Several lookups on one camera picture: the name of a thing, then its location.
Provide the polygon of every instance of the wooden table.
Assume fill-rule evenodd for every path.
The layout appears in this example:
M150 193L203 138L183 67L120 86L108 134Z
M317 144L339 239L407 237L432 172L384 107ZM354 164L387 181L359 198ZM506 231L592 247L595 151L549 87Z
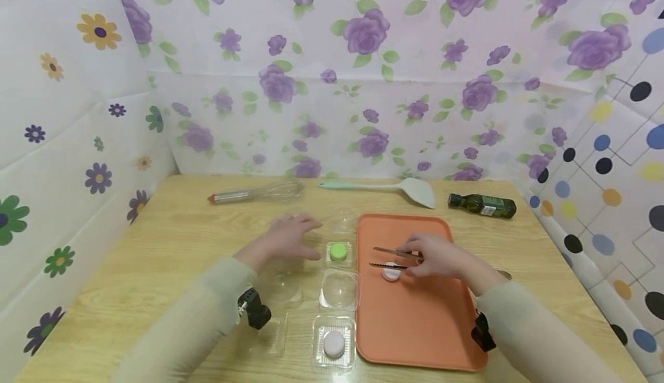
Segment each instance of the wooden table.
M433 181L438 208L420 208L399 194L329 191L305 181L302 200L210 206L205 198L220 190L263 185L265 178L175 176L156 191L145 211L113 248L78 299L18 382L107 381L125 353L195 279L220 256L231 255L266 230L272 217L304 209L324 222L333 208L367 212L438 216L451 226L455 242L512 274L571 327L624 379L645 382L558 249L508 182ZM511 221L447 209L447 195L481 193L515 200ZM309 239L322 246L328 232ZM312 362L312 321L320 314L322 263L305 262L298 270L303 300L288 311L282 358L263 358L237 349L248 326L236 327L193 375L191 382L525 382L494 350L480 373L425 370L369 364L357 358L350 373L331 376Z

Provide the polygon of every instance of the olive oil bottle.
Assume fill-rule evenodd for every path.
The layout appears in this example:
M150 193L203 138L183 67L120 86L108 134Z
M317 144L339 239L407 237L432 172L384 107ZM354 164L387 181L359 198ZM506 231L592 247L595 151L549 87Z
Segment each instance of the olive oil bottle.
M471 194L469 196L450 194L449 199L447 199L447 205L450 208L465 208L471 213L481 214L482 216L501 217L503 219L510 219L516 214L516 203L514 203L514 200L482 196L480 194Z

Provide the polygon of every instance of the orange dot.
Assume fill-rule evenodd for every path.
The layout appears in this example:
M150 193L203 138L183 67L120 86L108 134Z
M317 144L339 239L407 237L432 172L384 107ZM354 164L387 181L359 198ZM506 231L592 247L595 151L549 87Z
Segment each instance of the orange dot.
M604 190L602 193L602 199L606 205L611 205L612 207L616 207L616 205L620 205L620 203L622 203L622 196L613 188Z

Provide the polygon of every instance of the beige sleeve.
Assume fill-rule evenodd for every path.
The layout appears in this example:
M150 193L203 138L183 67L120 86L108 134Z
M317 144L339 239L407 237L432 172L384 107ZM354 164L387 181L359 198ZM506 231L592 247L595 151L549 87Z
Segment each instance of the beige sleeve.
M521 285L507 282L477 298L508 361L532 383L620 383L599 356Z
M237 299L256 277L233 257L217 261L138 341L111 382L186 382L239 323Z

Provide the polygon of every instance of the silicone spatula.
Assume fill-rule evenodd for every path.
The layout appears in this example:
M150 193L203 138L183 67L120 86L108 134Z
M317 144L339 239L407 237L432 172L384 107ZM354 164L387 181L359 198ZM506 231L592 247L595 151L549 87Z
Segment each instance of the silicone spatula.
M406 178L397 185L354 185L346 182L319 182L320 188L328 190L401 190L414 202L424 207L436 208L436 196L428 182L417 178Z

